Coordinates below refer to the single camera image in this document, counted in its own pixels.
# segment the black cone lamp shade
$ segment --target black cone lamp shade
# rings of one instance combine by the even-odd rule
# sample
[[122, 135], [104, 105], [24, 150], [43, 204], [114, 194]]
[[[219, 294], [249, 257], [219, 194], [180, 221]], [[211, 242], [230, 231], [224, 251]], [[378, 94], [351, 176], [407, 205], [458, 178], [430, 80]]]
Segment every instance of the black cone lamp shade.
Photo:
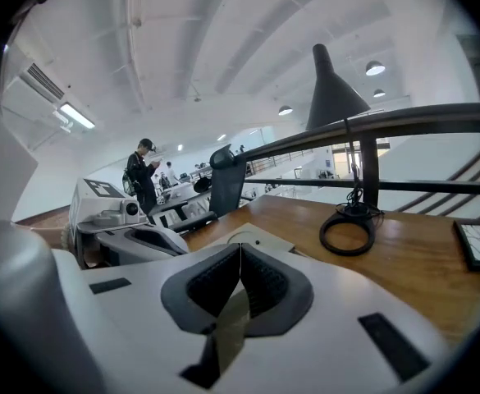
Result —
[[313, 55], [316, 86], [307, 130], [314, 130], [371, 109], [360, 95], [335, 73], [325, 45], [316, 44]]

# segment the wooden table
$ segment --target wooden table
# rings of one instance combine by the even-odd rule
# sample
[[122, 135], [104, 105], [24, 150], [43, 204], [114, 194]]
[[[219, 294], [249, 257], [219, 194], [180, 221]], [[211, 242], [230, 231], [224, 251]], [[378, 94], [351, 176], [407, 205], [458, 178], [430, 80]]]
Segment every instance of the wooden table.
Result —
[[[341, 257], [323, 248], [322, 223], [335, 211], [332, 204], [264, 195], [218, 222], [185, 236], [190, 250], [199, 250], [244, 223], [295, 244], [307, 256], [349, 268], [375, 281], [414, 307], [456, 346], [480, 319], [480, 273], [470, 272], [452, 230], [453, 219], [412, 213], [386, 213], [377, 223], [369, 252]], [[338, 225], [327, 235], [341, 248], [361, 246], [367, 236], [353, 225]]]

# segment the backpack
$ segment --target backpack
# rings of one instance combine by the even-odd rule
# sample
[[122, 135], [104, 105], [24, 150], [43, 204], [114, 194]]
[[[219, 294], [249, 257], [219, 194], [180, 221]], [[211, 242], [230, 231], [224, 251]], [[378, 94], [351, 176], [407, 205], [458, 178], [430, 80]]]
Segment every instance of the backpack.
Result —
[[141, 185], [137, 181], [132, 181], [128, 175], [128, 169], [125, 168], [123, 171], [123, 190], [130, 196], [134, 197], [136, 195], [136, 189], [141, 188]]

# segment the air conditioner vent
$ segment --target air conditioner vent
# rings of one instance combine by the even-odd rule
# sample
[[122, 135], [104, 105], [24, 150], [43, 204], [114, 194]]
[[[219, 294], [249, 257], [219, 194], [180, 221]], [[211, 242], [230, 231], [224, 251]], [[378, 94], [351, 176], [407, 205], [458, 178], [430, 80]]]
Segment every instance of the air conditioner vent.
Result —
[[65, 93], [60, 90], [56, 84], [53, 83], [35, 64], [32, 64], [30, 67], [28, 67], [27, 72], [57, 99], [61, 99], [64, 96]]

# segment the desk lamp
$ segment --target desk lamp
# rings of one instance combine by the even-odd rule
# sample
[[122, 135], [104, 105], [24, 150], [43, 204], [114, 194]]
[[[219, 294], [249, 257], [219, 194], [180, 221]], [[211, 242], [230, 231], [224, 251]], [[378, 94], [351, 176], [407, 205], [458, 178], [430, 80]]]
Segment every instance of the desk lamp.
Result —
[[[375, 239], [373, 218], [383, 214], [376, 206], [360, 201], [362, 186], [359, 179], [359, 168], [354, 159], [354, 144], [347, 118], [353, 117], [370, 109], [368, 104], [339, 77], [332, 66], [331, 58], [325, 45], [316, 44], [313, 47], [314, 64], [316, 67], [316, 85], [313, 101], [307, 121], [307, 130], [326, 126], [343, 120], [351, 153], [351, 171], [354, 178], [354, 189], [347, 195], [347, 203], [338, 204], [336, 213], [328, 218], [320, 228], [320, 242], [331, 252], [338, 255], [355, 256], [371, 249]], [[368, 234], [368, 241], [355, 250], [341, 250], [327, 242], [326, 232], [330, 227], [339, 223], [353, 223], [362, 227]]]

